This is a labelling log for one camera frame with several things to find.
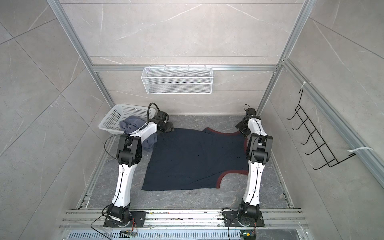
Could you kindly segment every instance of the garment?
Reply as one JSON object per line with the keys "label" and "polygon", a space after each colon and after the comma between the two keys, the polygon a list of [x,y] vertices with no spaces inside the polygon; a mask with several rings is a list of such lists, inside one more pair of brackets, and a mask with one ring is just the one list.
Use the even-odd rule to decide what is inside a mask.
{"label": "garment", "polygon": [[220,188],[225,174],[248,174],[246,138],[240,132],[175,128],[158,139],[142,190]]}
{"label": "garment", "polygon": [[[129,116],[119,123],[121,130],[123,130],[125,134],[129,134],[138,130],[144,124],[145,121],[136,116]],[[153,148],[155,142],[157,142],[157,133],[150,135],[144,142],[141,143],[142,149],[145,151],[150,151]]]}

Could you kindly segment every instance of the laundry basket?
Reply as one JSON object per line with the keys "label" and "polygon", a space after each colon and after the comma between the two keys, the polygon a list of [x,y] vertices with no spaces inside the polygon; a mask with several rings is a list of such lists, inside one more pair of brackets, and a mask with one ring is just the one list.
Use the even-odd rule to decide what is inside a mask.
{"label": "laundry basket", "polygon": [[146,67],[141,75],[148,94],[207,94],[212,92],[211,67]]}
{"label": "laundry basket", "polygon": [[[106,130],[112,134],[124,133],[120,128],[120,121],[126,119],[129,116],[136,116],[142,119],[147,119],[148,107],[116,104],[99,124],[99,129]],[[152,118],[156,113],[154,108],[149,109],[149,118]]]}

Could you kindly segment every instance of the wire mesh shelf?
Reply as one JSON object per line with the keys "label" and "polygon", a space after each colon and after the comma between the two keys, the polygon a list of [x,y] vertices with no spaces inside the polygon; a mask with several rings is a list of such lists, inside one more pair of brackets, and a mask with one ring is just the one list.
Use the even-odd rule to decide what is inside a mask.
{"label": "wire mesh shelf", "polygon": [[209,94],[212,92],[211,67],[146,67],[141,75],[148,94]]}
{"label": "wire mesh shelf", "polygon": [[[346,157],[345,159],[343,160],[338,160],[335,155],[333,154],[333,152],[331,151],[331,149],[329,148],[328,144],[325,142],[324,138],[321,136],[320,132],[317,130],[317,128],[315,127],[315,125],[313,124],[312,120],[308,117],[308,115],[306,114],[306,112],[304,111],[304,109],[301,107],[300,105],[300,102],[301,102],[301,97],[303,96],[303,89],[300,89],[299,91],[299,94],[300,95],[300,99],[299,99],[299,103],[297,104],[296,108],[295,108],[295,114],[291,117],[291,118],[287,118],[287,120],[292,120],[296,115],[300,118],[300,121],[301,121],[301,125],[298,127],[298,128],[292,128],[294,131],[298,130],[299,128],[301,128],[301,126],[304,126],[305,129],[308,131],[309,133],[309,136],[307,138],[307,140],[303,143],[301,142],[302,145],[305,145],[308,143],[309,139],[312,138],[313,142],[315,143],[316,145],[316,149],[313,150],[311,153],[305,153],[306,155],[311,155],[313,154],[314,152],[316,152],[317,150],[319,150],[321,156],[323,157],[323,159],[325,160],[326,164],[318,167],[318,168],[314,168],[314,170],[318,170],[322,167],[325,167],[326,165],[328,165],[328,167],[333,167],[337,164],[340,164],[342,162],[344,162],[345,160],[355,156],[356,154],[355,153],[352,153],[350,155],[348,155],[348,157]],[[298,113],[299,110],[301,110],[304,114],[304,117],[301,117],[300,114]],[[315,138],[314,138],[314,134],[317,134],[318,136],[320,136],[320,139],[321,141],[316,141]],[[326,154],[324,153],[324,150],[322,150],[321,148],[324,147],[326,151],[328,151],[330,153],[330,157],[326,156]]]}

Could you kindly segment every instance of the zip tie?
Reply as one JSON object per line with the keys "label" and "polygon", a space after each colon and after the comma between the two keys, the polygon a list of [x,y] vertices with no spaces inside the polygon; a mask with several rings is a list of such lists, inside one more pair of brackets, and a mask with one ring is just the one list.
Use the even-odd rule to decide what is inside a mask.
{"label": "zip tie", "polygon": [[306,81],[304,81],[304,82],[303,82],[303,85],[301,86],[301,88],[303,88],[303,87],[304,87],[304,84],[306,84],[306,83],[310,83],[310,82],[306,82]]}
{"label": "zip tie", "polygon": [[348,151],[348,152],[354,152],[354,151],[357,151],[357,150],[360,150],[360,149],[369,149],[369,150],[373,150],[373,148],[371,148],[371,147],[358,147],[358,148],[350,149],[350,150],[347,150],[347,151]]}

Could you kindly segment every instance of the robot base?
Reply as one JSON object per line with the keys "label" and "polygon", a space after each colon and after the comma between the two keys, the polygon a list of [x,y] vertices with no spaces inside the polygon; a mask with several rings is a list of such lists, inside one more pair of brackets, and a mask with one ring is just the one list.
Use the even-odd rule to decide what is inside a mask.
{"label": "robot base", "polygon": [[[244,224],[241,225],[237,219],[233,220],[235,217],[237,217],[237,211],[224,211],[223,214],[226,218],[224,220],[224,224],[226,227],[243,227],[243,226],[246,226]],[[251,223],[249,225],[250,227],[253,227],[253,223],[256,223],[257,227],[264,227],[265,226],[262,212],[260,212],[258,219],[242,216],[241,221],[242,222],[250,222]]]}
{"label": "robot base", "polygon": [[[137,227],[143,227],[144,226],[144,221],[145,221],[145,216],[147,212],[130,212],[131,217],[135,219],[135,223]],[[127,228],[132,227],[133,221],[130,221],[128,223]],[[104,221],[103,227],[116,227],[119,228],[121,225],[121,222],[113,220],[111,217],[106,217]]]}

